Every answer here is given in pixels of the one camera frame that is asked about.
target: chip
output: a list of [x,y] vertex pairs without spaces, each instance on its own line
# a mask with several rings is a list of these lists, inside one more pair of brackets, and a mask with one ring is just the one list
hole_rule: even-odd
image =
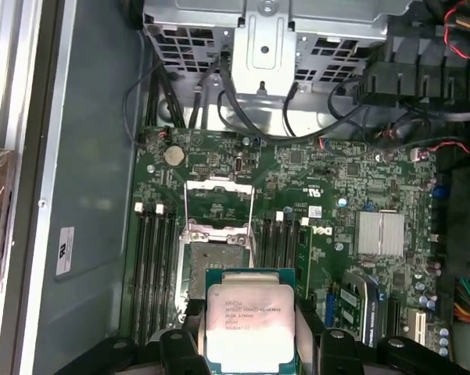
[[405,273],[396,272],[393,274],[393,285],[397,289],[405,288]]
[[348,176],[357,176],[360,173],[360,164],[355,162],[350,162],[347,165],[347,175]]
[[294,359],[294,290],[215,284],[207,293],[206,357],[222,373],[278,373]]
[[303,153],[301,151],[290,152],[290,164],[302,164]]

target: heatsink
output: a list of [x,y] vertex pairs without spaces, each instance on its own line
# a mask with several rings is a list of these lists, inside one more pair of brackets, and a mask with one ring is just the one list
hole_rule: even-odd
[[394,212],[358,212],[356,249],[358,254],[404,254],[405,216]]

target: screw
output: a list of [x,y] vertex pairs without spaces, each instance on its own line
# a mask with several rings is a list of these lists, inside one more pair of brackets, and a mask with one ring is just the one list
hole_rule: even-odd
[[390,338],[388,342],[391,346],[395,348],[402,348],[405,346],[405,344],[401,342],[400,340],[398,340],[397,338]]
[[272,0],[266,0],[264,2],[264,7],[263,7],[264,11],[266,13],[271,13],[273,11],[273,5],[274,4],[273,4]]
[[341,332],[340,330],[333,330],[330,335],[333,337],[333,338],[344,338],[344,333]]

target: black cable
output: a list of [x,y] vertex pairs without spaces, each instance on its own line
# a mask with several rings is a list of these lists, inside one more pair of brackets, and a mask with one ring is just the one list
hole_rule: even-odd
[[[158,56],[153,60],[153,63],[156,64],[160,61]],[[146,105],[146,117],[145,117],[145,126],[147,127],[156,127],[158,126],[158,102],[160,99],[160,79],[156,70],[149,75],[149,92],[148,92],[148,102]]]
[[149,70],[144,73],[137,81],[135,81],[135,83],[132,84],[132,86],[130,86],[125,92],[124,92],[124,97],[122,99],[122,107],[121,107],[121,110],[122,110],[122,115],[123,115],[123,121],[124,121],[124,128],[125,128],[125,132],[127,133],[127,136],[129,138],[129,140],[131,141],[131,143],[133,144],[133,146],[137,147],[137,148],[145,148],[148,146],[148,144],[146,143],[142,143],[140,141],[137,141],[135,139],[135,136],[131,130],[131,127],[128,123],[128,118],[127,118],[127,103],[128,103],[128,98],[129,96],[131,95],[132,91],[144,80],[148,79],[148,77],[153,74],[153,72],[155,72],[158,68],[160,68],[162,66],[162,61],[158,61],[156,63],[154,63],[151,68],[149,68]]
[[178,96],[172,87],[172,83],[170,82],[165,66],[161,65],[158,69],[158,74],[160,75],[160,85],[162,87],[163,96],[165,96],[165,101],[167,102],[167,108],[170,112],[172,123],[175,127],[185,128],[186,124],[182,115],[182,107],[179,103]]
[[195,129],[196,121],[198,120],[198,115],[200,112],[200,107],[202,106],[202,93],[195,92],[195,98],[193,99],[193,110],[191,116],[189,117],[188,129]]
[[[240,119],[240,121],[242,121],[242,123],[249,130],[249,134],[260,137],[261,139],[265,140],[268,144],[271,144],[271,145],[281,145],[281,146],[294,145],[300,142],[319,138],[337,129],[337,127],[340,127],[342,124],[347,122],[353,116],[357,115],[363,109],[363,106],[359,105],[357,108],[353,109],[352,111],[349,111],[341,120],[335,121],[333,124],[327,126],[325,129],[321,129],[321,130],[315,131],[314,133],[303,135],[301,137],[292,137],[292,138],[286,138],[286,139],[278,138],[278,137],[271,137],[267,134],[264,134],[258,127],[256,127],[253,124],[253,122],[249,119],[249,117],[245,114],[245,112],[243,112],[242,108],[238,104],[238,101],[236,100],[235,85],[233,84],[233,81],[231,80],[231,76],[228,71],[228,62],[225,59],[221,60],[221,79],[224,85],[224,91],[222,91],[219,94],[218,99],[222,99],[222,95],[226,94],[226,97],[228,98],[228,101],[231,107],[233,108],[235,115]],[[337,92],[338,88],[339,88],[339,85],[332,89],[328,97],[329,101],[332,100],[332,96]],[[222,100],[217,100],[217,114],[219,118],[221,119],[222,123],[226,127],[234,129],[233,125],[228,123],[228,121],[226,121],[226,119],[222,116],[221,106],[222,106]]]
[[[346,86],[347,84],[354,84],[354,83],[359,83],[362,81],[362,77],[353,77],[353,78],[349,78],[347,80],[344,80],[343,82],[340,83],[340,86],[338,88],[343,88],[344,86]],[[343,118],[343,115],[341,115],[337,109],[335,109],[335,106],[334,104],[332,103],[332,101],[328,101],[327,102],[327,108],[328,108],[328,111],[330,112],[330,114],[336,119],[336,120],[341,120]],[[356,127],[357,129],[361,129],[361,125],[359,123],[357,123],[356,121],[353,121],[353,120],[348,120],[349,124],[353,125],[354,127]]]
[[195,87],[195,98],[193,99],[193,110],[191,112],[191,116],[189,117],[188,122],[188,129],[195,129],[196,121],[198,120],[198,115],[200,112],[200,107],[202,106],[202,91],[203,91],[203,84],[205,83],[206,79],[217,69],[219,65],[219,58],[217,57],[212,64],[208,67],[208,69],[202,73],[198,84]]
[[470,112],[439,112],[432,111],[429,109],[423,109],[417,105],[413,105],[408,102],[401,102],[402,107],[404,107],[408,112],[415,113],[422,117],[428,117],[434,120],[440,120],[447,123],[465,123],[470,121]]
[[292,137],[296,137],[296,133],[294,133],[294,130],[290,126],[289,114],[287,112],[289,111],[290,101],[294,99],[298,89],[299,89],[299,83],[298,82],[294,82],[292,84],[292,86],[290,86],[289,93],[287,94],[287,97],[285,98],[285,101],[283,102],[283,109],[282,109],[283,123],[285,124],[287,132]]

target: metal side panel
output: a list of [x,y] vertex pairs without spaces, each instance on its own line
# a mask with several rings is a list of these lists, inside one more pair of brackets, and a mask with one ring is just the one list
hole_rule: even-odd
[[[24,295],[21,374],[51,374],[118,329],[133,150],[121,101],[144,40],[118,2],[65,1],[38,221]],[[129,112],[138,108],[131,103]]]
[[0,326],[13,249],[19,175],[37,51],[42,0],[0,0],[0,148],[16,153],[0,281]]

